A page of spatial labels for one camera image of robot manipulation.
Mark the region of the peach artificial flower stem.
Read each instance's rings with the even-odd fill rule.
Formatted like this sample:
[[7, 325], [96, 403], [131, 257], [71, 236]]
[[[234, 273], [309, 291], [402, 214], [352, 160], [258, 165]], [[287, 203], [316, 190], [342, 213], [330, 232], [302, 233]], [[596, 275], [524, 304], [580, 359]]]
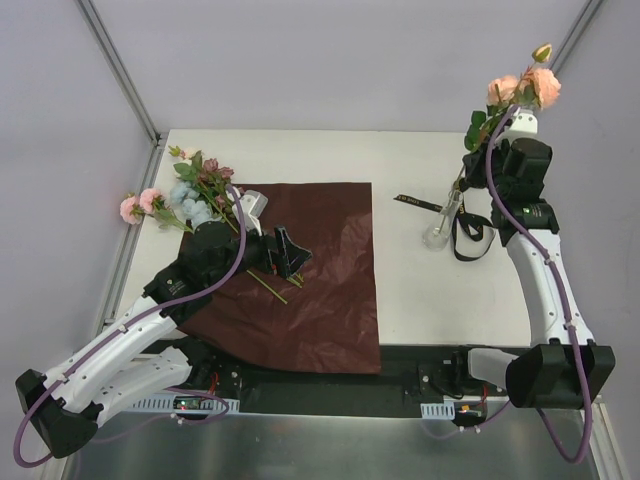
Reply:
[[[553, 46], [546, 42], [533, 50], [529, 64], [520, 74], [504, 75], [489, 82], [485, 107], [471, 112], [463, 138], [466, 154], [475, 152], [483, 142], [488, 143], [487, 154], [491, 154], [497, 136], [519, 107], [536, 113], [558, 101], [562, 85], [549, 67], [552, 56]], [[462, 165], [451, 189], [466, 190], [462, 188], [463, 172]]]

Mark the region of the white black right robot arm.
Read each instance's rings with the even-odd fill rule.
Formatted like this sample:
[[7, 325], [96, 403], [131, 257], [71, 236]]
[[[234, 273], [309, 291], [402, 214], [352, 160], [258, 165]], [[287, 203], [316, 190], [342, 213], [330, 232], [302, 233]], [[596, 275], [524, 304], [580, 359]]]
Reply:
[[450, 369], [450, 382], [466, 395], [493, 384], [517, 408], [580, 410], [600, 393], [616, 359], [596, 343], [569, 286], [559, 223], [542, 197], [552, 155], [545, 143], [519, 138], [484, 143], [463, 158], [462, 185], [491, 194], [491, 223], [519, 277], [531, 346], [518, 355], [471, 348]]

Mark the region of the mauve artificial flower stem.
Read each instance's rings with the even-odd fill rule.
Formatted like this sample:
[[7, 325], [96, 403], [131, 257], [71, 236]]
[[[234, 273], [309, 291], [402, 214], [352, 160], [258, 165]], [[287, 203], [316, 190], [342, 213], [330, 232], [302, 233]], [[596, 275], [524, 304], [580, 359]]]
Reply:
[[311, 258], [311, 252], [291, 242], [285, 228], [266, 232], [260, 216], [268, 199], [255, 190], [244, 190], [232, 183], [234, 170], [221, 166], [214, 158], [203, 160], [195, 155], [191, 160], [192, 189], [198, 197], [183, 210], [190, 216], [196, 234], [230, 231], [230, 243], [245, 241], [241, 268], [254, 275], [257, 270], [277, 275], [300, 288], [303, 279], [300, 268]]

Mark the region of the light blue artificial flower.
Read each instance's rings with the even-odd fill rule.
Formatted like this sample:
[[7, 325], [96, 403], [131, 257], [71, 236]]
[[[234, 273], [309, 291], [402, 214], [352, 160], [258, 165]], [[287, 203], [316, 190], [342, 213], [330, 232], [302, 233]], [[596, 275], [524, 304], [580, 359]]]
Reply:
[[[248, 196], [250, 200], [255, 200], [257, 202], [253, 216], [256, 217], [256, 219], [259, 219], [262, 211], [268, 203], [267, 197], [254, 190], [249, 190], [248, 193], [242, 193], [243, 190], [241, 188], [234, 188], [236, 193], [240, 194], [241, 197]], [[229, 218], [233, 217], [233, 214], [231, 214], [231, 217], [228, 215], [223, 217], [223, 215], [214, 208], [216, 206], [220, 206], [217, 204], [217, 201], [214, 200], [214, 204], [212, 206], [211, 203], [206, 200], [204, 194], [198, 193], [194, 188], [192, 188], [192, 184], [190, 182], [178, 182], [178, 184], [170, 191], [170, 202], [173, 207], [181, 208], [185, 222], [187, 220], [190, 222], [190, 228], [194, 232], [201, 224], [213, 221], [222, 223], [229, 227], [233, 232], [238, 233], [233, 222], [229, 223], [229, 221], [227, 221]], [[262, 280], [256, 273], [254, 273], [253, 270], [248, 270], [246, 273], [248, 273], [262, 287], [268, 290], [276, 299], [287, 305], [287, 300]]]

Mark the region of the cream bud flower stem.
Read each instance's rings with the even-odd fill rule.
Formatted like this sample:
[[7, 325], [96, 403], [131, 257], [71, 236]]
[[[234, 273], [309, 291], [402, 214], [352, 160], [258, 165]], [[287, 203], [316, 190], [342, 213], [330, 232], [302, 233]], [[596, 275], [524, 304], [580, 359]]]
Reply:
[[[169, 154], [175, 160], [173, 169], [178, 179], [177, 184], [180, 181], [190, 182], [192, 188], [204, 194], [212, 206], [214, 200], [217, 201], [220, 206], [214, 208], [223, 217], [227, 215], [231, 217], [234, 200], [228, 189], [233, 186], [234, 170], [231, 167], [222, 166], [216, 158], [207, 157], [202, 150], [170, 146]], [[233, 222], [238, 232], [234, 214], [227, 221]]]

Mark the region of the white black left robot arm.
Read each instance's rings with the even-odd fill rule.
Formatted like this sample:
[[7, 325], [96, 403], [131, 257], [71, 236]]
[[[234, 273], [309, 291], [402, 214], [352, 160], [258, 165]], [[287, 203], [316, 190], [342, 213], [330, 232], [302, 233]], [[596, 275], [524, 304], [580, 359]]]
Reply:
[[44, 373], [28, 369], [17, 378], [25, 414], [19, 428], [33, 426], [50, 456], [65, 458], [136, 401], [173, 387], [204, 387], [212, 350], [193, 337], [171, 342], [136, 366], [129, 363], [208, 306], [234, 275], [255, 268], [287, 279], [311, 257], [282, 226], [271, 235], [243, 230], [235, 238], [220, 223], [201, 224], [120, 319], [58, 366]]

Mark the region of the dark green printed ribbon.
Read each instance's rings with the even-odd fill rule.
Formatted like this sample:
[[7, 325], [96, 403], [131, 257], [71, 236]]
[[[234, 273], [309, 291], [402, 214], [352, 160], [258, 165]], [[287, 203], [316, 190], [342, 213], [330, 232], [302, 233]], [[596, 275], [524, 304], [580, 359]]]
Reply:
[[[404, 194], [398, 194], [394, 197], [394, 199], [396, 201], [413, 205], [432, 212], [439, 212], [442, 208], [441, 205], [433, 204], [431, 202], [427, 202]], [[465, 236], [475, 243], [482, 243], [485, 238], [488, 238], [488, 243], [485, 245], [484, 250], [476, 256], [467, 256], [461, 254], [457, 249], [458, 229], [461, 229], [464, 232]], [[452, 231], [452, 249], [455, 258], [458, 261], [473, 262], [482, 258], [489, 251], [495, 235], [496, 230], [490, 220], [480, 215], [469, 213], [466, 209], [465, 203], [461, 203], [461, 206], [459, 207], [454, 219], [454, 227]]]

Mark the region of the red paper flower wrapping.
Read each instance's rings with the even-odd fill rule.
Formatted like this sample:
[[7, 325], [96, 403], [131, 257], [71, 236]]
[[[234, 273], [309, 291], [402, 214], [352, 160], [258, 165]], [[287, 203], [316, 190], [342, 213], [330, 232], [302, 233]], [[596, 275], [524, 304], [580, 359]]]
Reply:
[[263, 229], [286, 228], [312, 257], [293, 281], [239, 273], [180, 330], [276, 370], [381, 370], [372, 187], [368, 183], [255, 184]]

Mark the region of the pink artificial flower stem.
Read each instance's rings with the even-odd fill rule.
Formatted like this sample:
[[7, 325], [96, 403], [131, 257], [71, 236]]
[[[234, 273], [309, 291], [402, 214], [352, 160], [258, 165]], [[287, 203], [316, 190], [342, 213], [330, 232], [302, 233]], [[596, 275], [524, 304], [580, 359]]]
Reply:
[[130, 193], [120, 203], [119, 214], [130, 225], [140, 224], [145, 217], [152, 217], [161, 229], [175, 227], [183, 232], [193, 232], [187, 223], [178, 218], [165, 195], [157, 188], [147, 188], [139, 195]]

